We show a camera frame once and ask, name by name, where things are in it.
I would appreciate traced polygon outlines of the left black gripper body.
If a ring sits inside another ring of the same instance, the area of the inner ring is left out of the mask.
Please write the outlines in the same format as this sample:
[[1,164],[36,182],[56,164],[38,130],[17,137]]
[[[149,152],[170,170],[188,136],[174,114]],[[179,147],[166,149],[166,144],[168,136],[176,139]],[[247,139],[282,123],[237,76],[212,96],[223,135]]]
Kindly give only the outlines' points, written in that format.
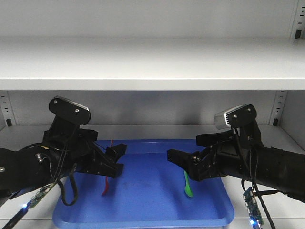
[[107,155],[95,144],[98,132],[80,128],[90,119],[90,114],[55,115],[42,142],[49,148],[52,176],[66,176],[71,170],[107,175]]

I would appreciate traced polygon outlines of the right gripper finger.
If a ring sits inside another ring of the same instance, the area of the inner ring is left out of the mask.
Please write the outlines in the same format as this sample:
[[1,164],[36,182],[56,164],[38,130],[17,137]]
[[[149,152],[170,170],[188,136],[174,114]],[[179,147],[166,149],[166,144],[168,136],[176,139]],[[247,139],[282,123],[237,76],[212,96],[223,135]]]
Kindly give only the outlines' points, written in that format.
[[198,146],[208,147],[213,145],[237,146],[233,132],[221,132],[212,134],[200,134],[196,136]]
[[195,165],[202,160],[202,157],[199,151],[187,153],[176,149],[169,149],[167,150],[167,160],[190,174],[194,171]]

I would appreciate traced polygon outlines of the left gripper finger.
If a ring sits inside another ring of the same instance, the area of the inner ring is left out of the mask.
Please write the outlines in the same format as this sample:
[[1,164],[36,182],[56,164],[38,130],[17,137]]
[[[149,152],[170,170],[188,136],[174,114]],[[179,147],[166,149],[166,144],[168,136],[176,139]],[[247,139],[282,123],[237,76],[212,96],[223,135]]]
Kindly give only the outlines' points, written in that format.
[[125,155],[126,153],[126,145],[125,144],[118,144],[112,147],[106,148],[106,156],[110,158],[114,163],[117,163],[118,160]]
[[114,163],[105,154],[106,148],[103,148],[98,143],[95,143],[95,164],[97,166],[96,173],[99,175],[117,178],[121,175],[123,170],[123,164]]

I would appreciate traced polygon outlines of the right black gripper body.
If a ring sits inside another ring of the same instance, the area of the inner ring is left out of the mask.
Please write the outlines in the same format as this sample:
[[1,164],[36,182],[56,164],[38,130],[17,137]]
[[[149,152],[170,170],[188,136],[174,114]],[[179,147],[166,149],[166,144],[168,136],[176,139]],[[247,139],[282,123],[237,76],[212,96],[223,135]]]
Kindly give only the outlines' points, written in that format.
[[257,122],[253,121],[246,126],[225,132],[233,132],[237,146],[204,147],[200,152],[202,160],[195,165],[194,171],[190,173],[190,179],[202,181],[208,178],[233,176],[251,181],[250,151],[255,145],[263,146]]

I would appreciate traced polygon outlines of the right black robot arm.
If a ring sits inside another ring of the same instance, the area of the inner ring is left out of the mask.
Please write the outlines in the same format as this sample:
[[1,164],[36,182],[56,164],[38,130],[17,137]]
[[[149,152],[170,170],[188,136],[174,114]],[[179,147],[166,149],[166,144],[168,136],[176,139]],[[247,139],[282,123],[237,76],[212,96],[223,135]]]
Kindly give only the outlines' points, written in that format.
[[236,129],[196,137],[202,151],[167,150],[168,161],[184,169],[191,180],[233,176],[305,200],[305,156],[267,148],[255,121]]

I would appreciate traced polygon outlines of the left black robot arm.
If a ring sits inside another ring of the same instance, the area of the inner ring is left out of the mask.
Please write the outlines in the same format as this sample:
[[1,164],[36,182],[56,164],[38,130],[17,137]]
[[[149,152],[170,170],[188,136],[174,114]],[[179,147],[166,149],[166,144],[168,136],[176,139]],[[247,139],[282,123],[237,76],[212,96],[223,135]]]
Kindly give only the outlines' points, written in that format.
[[118,144],[102,151],[97,144],[98,132],[81,129],[79,122],[55,117],[41,143],[18,151],[0,150],[0,203],[32,192],[69,177],[75,186],[74,173],[117,178],[127,146]]

